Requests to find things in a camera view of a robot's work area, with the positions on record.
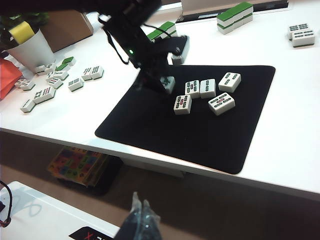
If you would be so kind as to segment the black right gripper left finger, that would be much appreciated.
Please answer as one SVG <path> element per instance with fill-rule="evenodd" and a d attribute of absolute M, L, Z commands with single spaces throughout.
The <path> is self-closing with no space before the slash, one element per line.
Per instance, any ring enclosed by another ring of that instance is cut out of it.
<path fill-rule="evenodd" d="M 142 216 L 142 202 L 139 199 L 138 193 L 134 192 L 132 195 L 131 210 L 127 218 L 122 223 L 115 240 L 137 240 Z"/>

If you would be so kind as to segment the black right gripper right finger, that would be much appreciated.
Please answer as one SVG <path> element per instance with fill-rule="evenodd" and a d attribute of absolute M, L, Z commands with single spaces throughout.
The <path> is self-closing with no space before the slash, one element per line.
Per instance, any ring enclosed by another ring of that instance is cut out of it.
<path fill-rule="evenodd" d="M 159 230 L 160 216 L 151 208 L 148 200 L 143 201 L 138 240 L 162 240 Z"/>

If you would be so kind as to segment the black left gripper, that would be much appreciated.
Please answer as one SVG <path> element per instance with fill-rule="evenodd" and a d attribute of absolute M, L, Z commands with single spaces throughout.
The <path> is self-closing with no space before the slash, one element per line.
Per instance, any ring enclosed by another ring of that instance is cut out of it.
<path fill-rule="evenodd" d="M 165 94 L 166 90 L 159 77 L 168 72 L 169 62 L 167 53 L 142 54 L 136 57 L 140 68 L 136 78 L 136 86 Z"/>

